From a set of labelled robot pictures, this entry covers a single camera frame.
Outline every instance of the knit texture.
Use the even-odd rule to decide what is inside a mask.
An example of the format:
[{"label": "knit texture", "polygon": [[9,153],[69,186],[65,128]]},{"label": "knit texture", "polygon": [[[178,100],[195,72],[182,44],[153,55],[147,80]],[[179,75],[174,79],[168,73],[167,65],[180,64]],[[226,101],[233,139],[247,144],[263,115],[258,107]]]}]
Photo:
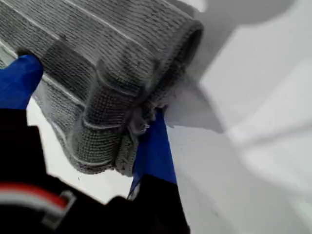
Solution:
[{"label": "knit texture", "polygon": [[7,48],[41,59],[35,99],[72,165],[127,176],[202,32],[163,0],[0,0],[0,22]]}]

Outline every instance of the white stripe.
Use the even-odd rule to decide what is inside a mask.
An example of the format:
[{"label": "white stripe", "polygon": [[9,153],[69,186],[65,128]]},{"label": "white stripe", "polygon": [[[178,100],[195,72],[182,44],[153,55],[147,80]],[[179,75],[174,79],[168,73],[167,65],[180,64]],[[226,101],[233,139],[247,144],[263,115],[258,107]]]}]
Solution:
[{"label": "white stripe", "polygon": [[134,42],[135,44],[141,46],[143,49],[148,50],[145,46],[143,46],[142,44],[140,44],[139,42],[137,42],[136,40],[134,40],[133,38],[131,38],[130,36],[124,34],[123,32],[121,32],[120,30],[118,30],[117,28],[115,28],[113,25],[111,25],[109,22],[106,22],[105,20],[103,20],[102,18],[94,15],[93,13],[91,13],[90,11],[87,11],[86,9],[78,6],[77,4],[69,1],[69,0],[63,0],[64,2],[67,2],[68,4],[71,4],[72,6],[78,8],[80,11],[84,12],[85,14],[91,16],[92,18],[94,18],[95,20],[111,27],[112,29],[114,29],[116,32],[118,32],[119,34],[121,34],[122,36],[124,36],[126,39],[131,40],[132,42]]},{"label": "white stripe", "polygon": [[16,13],[20,14],[22,17],[24,17],[25,19],[27,19],[29,22],[31,22],[33,25],[35,25],[36,27],[38,27],[39,29],[41,29],[42,31],[46,32],[47,34],[49,34],[50,36],[52,36],[54,39],[59,40],[59,36],[56,35],[55,33],[53,33],[52,31],[50,31],[49,29],[47,29],[46,27],[43,27],[42,25],[38,24],[37,22],[35,22],[34,20],[32,20],[31,18],[29,18],[28,16],[26,16],[24,13],[18,11],[17,9],[15,9],[13,6],[11,6],[9,3],[5,2],[4,0],[0,0],[1,2],[3,2],[5,5],[7,5],[8,7],[10,7],[12,10],[14,10]]},{"label": "white stripe", "polygon": [[67,141],[65,133],[63,132],[63,130],[56,123],[54,123],[51,119],[49,119],[49,121],[54,126],[55,130],[57,130],[57,132],[61,136],[61,138],[62,138],[62,140],[63,140],[63,142],[67,148],[67,151],[70,153],[71,157],[74,158],[76,161],[83,163],[85,165],[89,165],[89,166],[101,166],[101,165],[107,165],[108,164],[108,162],[87,162],[87,161],[84,161],[84,160],[77,158],[73,153],[72,147],[68,145],[68,142],[70,142],[70,140],[71,140],[71,136],[68,137],[69,139]]},{"label": "white stripe", "polygon": [[65,211],[48,199],[44,199],[43,197],[29,194],[26,192],[1,191],[0,204],[18,204],[23,207],[30,207],[36,210],[44,210],[57,215],[63,215]]},{"label": "white stripe", "polygon": [[46,81],[47,83],[49,83],[50,85],[52,85],[54,88],[59,89],[59,91],[62,91],[74,103],[76,103],[76,104],[78,104],[78,105],[80,105],[80,106],[82,106],[84,108],[86,107],[86,105],[84,104],[84,102],[80,98],[78,98],[73,93],[68,91],[63,85],[61,85],[57,81],[55,81],[52,78],[50,78],[50,76],[48,74],[45,73],[44,76],[42,77],[42,79],[44,81]]},{"label": "white stripe", "polygon": [[160,0],[160,1],[163,1],[164,3],[166,3],[166,4],[167,4],[168,6],[170,6],[173,10],[176,10],[176,11],[178,11],[179,13],[183,14],[184,16],[186,16],[186,17],[188,17],[188,18],[190,18],[190,19],[193,19],[189,14],[187,14],[187,13],[184,12],[184,11],[182,11],[180,8],[178,8],[177,6],[173,5],[172,3],[167,2],[166,0]]},{"label": "white stripe", "polygon": [[112,128],[119,128],[121,126],[121,124],[115,124],[115,125],[102,125],[102,126],[98,126],[92,123],[87,122],[84,118],[82,118],[83,123],[89,127],[89,128],[93,128],[93,129],[112,129]]}]

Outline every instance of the white surface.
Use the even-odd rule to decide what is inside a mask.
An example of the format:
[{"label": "white surface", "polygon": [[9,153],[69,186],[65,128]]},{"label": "white surface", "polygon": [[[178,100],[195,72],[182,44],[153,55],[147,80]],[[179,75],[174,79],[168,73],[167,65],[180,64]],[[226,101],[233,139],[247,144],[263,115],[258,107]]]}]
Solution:
[{"label": "white surface", "polygon": [[[312,1],[185,2],[206,32],[166,121],[193,233],[311,233]],[[77,173],[29,110],[52,174],[103,202],[127,194],[131,179]]]}]

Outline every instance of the gray knitted garment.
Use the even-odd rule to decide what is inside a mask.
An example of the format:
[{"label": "gray knitted garment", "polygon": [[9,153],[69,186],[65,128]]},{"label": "gray knitted garment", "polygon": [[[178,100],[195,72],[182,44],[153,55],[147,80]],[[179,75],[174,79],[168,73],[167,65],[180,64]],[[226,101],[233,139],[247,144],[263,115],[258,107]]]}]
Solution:
[{"label": "gray knitted garment", "polygon": [[201,32],[164,0],[0,0],[0,42],[41,59],[35,99],[87,174],[132,175],[138,136],[181,80]]}]

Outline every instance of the red stripe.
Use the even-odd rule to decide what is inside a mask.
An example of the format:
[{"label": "red stripe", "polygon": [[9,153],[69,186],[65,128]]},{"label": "red stripe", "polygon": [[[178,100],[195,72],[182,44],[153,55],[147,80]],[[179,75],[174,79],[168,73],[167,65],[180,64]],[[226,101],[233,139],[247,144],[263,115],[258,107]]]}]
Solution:
[{"label": "red stripe", "polygon": [[0,193],[6,191],[6,192],[23,192],[32,194],[38,197],[42,197],[46,200],[49,200],[53,204],[61,207],[62,209],[66,208],[67,202],[59,197],[58,195],[55,195],[47,190],[44,190],[40,187],[30,185],[30,184],[20,184],[20,183],[0,183]]}]

